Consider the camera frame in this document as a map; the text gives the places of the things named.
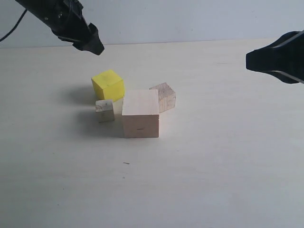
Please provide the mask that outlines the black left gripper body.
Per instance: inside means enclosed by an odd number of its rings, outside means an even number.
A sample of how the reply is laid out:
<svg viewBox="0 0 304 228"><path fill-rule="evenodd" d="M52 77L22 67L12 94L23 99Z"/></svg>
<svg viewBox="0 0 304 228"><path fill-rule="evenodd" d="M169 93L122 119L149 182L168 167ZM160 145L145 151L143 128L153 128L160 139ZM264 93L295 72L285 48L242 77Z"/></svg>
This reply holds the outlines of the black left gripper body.
<svg viewBox="0 0 304 228"><path fill-rule="evenodd" d="M77 0L18 0L21 6L46 24L54 35L66 42L88 42L92 32Z"/></svg>

